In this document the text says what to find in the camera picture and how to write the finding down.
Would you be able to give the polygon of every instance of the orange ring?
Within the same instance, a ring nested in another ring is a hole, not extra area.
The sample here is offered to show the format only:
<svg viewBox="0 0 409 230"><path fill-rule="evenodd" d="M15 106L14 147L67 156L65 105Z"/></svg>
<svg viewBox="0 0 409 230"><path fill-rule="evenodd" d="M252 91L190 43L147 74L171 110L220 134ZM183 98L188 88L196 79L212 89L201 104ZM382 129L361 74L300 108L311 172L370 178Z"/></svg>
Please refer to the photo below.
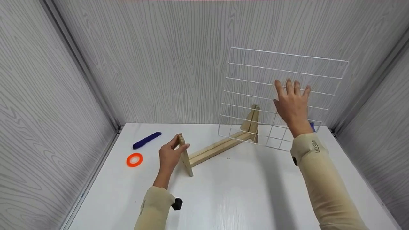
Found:
<svg viewBox="0 0 409 230"><path fill-rule="evenodd" d="M135 156L139 157L138 162L136 162L136 163L131 163L130 160L131 160L132 158L134 158ZM140 154L140 153L133 153L133 154L129 155L129 157L126 159L126 164L127 164L129 167L136 167L136 166L140 165L143 160L144 160L144 158L142 157L142 154Z"/></svg>

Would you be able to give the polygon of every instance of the blue pen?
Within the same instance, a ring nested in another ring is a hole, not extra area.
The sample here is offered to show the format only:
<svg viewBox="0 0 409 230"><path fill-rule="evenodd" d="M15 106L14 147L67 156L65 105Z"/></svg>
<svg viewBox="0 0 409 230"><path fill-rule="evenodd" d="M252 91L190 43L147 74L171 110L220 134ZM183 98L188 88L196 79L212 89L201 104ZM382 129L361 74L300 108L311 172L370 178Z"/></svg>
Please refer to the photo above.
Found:
<svg viewBox="0 0 409 230"><path fill-rule="evenodd" d="M160 135L162 135L161 132L156 132L156 133L154 133L154 134L151 134L151 135L145 137L144 139L138 141L137 143L133 144L132 148L133 148L133 149L138 149L138 148L144 146L144 145L145 145L146 143L148 143L149 141L151 141L151 140L153 140L153 139L159 137Z"/></svg>
<svg viewBox="0 0 409 230"><path fill-rule="evenodd" d="M314 131L314 133L316 133L317 131L315 131L315 127L314 127L314 123L313 123L313 122L310 122L310 126L311 126L311 128L312 128L312 131Z"/></svg>

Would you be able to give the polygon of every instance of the wooden stand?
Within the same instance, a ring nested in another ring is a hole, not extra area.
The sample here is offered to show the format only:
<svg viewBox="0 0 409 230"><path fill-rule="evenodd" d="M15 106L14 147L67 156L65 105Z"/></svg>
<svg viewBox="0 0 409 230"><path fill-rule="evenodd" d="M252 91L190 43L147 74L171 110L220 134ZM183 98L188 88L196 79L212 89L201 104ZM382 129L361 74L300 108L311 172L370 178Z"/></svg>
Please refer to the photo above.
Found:
<svg viewBox="0 0 409 230"><path fill-rule="evenodd" d="M208 160L248 139L253 140L254 143L258 142L258 114L260 113L260 107L258 105L252 105L252 110L247 115L246 120L240 126L243 131L230 135L230 138L225 138L218 141L202 150L199 150L192 155L188 155L187 151L184 151L180 158L186 167L186 171L189 176L193 176L192 167L198 165L205 160ZM179 136L179 145L184 145L185 140L182 136Z"/></svg>

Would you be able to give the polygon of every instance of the white wire grid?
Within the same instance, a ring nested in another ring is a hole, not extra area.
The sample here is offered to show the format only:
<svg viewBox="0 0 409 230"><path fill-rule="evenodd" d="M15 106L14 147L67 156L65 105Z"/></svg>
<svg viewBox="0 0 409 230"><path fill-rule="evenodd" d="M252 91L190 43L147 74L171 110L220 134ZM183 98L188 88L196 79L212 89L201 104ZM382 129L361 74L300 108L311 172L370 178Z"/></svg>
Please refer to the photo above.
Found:
<svg viewBox="0 0 409 230"><path fill-rule="evenodd" d="M257 144L289 151L293 138L272 102L277 99L274 80L280 80L284 86L287 78L298 80L302 92L307 85L311 86L308 119L318 131L349 62L231 47L228 64L218 135L236 139L232 135L242 131L240 125L246 121L251 106L257 104L260 106Z"/></svg>

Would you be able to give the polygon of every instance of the wood grain wall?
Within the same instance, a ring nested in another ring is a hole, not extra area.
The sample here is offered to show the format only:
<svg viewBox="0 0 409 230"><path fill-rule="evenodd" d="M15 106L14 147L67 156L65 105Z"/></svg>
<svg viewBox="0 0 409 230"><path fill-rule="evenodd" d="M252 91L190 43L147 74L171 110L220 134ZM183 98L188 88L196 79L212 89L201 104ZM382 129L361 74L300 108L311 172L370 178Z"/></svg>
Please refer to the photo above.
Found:
<svg viewBox="0 0 409 230"><path fill-rule="evenodd" d="M0 14L0 229L58 229L115 132L39 1Z"/></svg>
<svg viewBox="0 0 409 230"><path fill-rule="evenodd" d="M409 230L409 51L338 140L403 230Z"/></svg>
<svg viewBox="0 0 409 230"><path fill-rule="evenodd" d="M56 3L122 123L218 123L229 48L244 47L350 61L331 127L409 23L402 0Z"/></svg>

